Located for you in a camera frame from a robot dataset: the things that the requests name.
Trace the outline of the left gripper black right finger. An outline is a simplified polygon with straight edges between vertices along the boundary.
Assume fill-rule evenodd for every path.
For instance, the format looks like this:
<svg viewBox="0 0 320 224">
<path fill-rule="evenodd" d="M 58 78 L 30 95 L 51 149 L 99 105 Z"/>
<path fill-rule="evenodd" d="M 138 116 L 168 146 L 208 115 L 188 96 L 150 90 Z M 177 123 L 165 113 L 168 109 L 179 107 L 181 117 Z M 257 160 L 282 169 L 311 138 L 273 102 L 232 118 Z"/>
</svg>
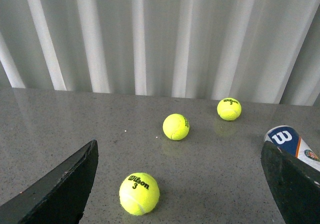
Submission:
<svg viewBox="0 0 320 224">
<path fill-rule="evenodd" d="M 287 224 L 320 222 L 320 172 L 265 141 L 261 165 L 273 199 Z"/>
</svg>

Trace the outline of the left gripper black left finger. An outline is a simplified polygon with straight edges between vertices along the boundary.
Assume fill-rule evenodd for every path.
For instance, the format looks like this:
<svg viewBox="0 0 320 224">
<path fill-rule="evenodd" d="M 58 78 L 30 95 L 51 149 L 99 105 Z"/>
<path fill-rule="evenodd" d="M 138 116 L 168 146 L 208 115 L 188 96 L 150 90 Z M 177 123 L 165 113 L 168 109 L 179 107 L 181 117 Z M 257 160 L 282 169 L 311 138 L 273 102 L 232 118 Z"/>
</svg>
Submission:
<svg viewBox="0 0 320 224">
<path fill-rule="evenodd" d="M 92 191 L 99 160 L 92 140 L 0 207 L 2 224 L 77 224 Z"/>
</svg>

